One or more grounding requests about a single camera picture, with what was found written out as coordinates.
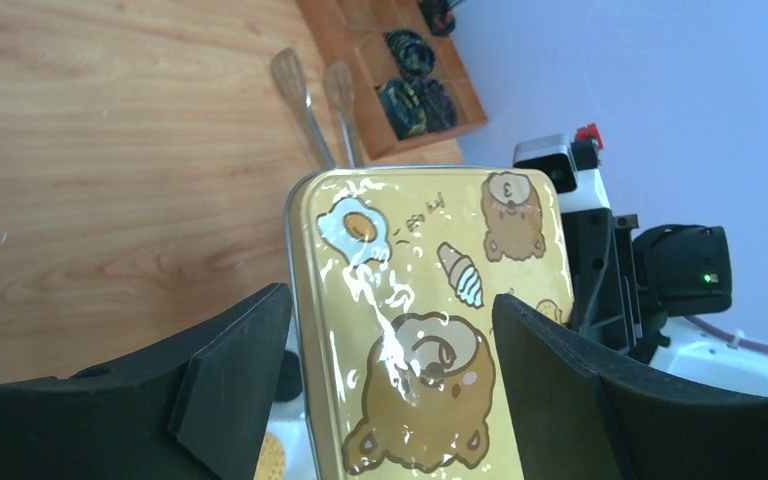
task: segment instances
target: utensil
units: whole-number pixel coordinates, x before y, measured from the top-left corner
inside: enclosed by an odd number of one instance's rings
[[[269,63],[269,67],[272,71],[272,79],[281,91],[284,101],[307,133],[314,153],[321,157],[327,168],[337,168],[337,163],[334,162],[334,157],[328,150],[322,130],[313,114],[310,90],[307,88],[304,68],[296,51],[292,48],[281,50]]]
[[[325,70],[323,78],[325,94],[328,101],[337,111],[337,120],[343,130],[343,142],[346,144],[346,155],[349,157],[349,168],[356,168],[363,157],[355,133],[355,88],[352,82],[352,72],[345,60],[340,60]]]

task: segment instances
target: wall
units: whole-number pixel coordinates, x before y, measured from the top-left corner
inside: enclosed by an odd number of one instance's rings
[[[707,321],[768,343],[768,6],[747,0],[470,0],[455,41],[491,118],[468,163],[598,122],[616,213],[723,225],[734,306]]]

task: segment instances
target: wooden box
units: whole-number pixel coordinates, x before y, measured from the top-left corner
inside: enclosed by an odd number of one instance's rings
[[[449,38],[434,37],[416,0],[296,0],[325,65],[345,59],[355,84],[358,131],[370,158],[404,152],[458,137],[487,123],[487,114]],[[458,125],[445,132],[399,140],[378,100],[376,87],[399,77],[384,33],[409,28],[422,34],[437,61],[431,77],[449,91]]]

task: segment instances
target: dark green object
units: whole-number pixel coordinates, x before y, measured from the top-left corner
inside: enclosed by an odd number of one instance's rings
[[[429,132],[444,132],[457,126],[458,111],[442,82],[436,78],[426,79],[417,96],[425,110]]]
[[[406,80],[424,77],[434,70],[437,57],[431,45],[419,33],[408,29],[394,30],[385,33],[384,40],[396,60],[399,72]]]
[[[455,13],[448,0],[420,0],[419,9],[435,37],[448,37],[455,30]]]
[[[378,87],[378,99],[399,140],[425,134],[427,117],[413,88],[401,78]]]

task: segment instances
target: cartoon bear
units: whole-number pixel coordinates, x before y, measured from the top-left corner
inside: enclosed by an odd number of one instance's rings
[[[490,446],[496,381],[487,339],[438,312],[391,325],[369,352],[363,418],[343,442],[344,468],[359,475],[384,459],[423,473],[455,461],[476,468]]]
[[[484,252],[487,260],[502,257],[524,261],[543,258],[543,210],[540,196],[527,175],[493,173],[481,185],[481,211],[487,225]]]

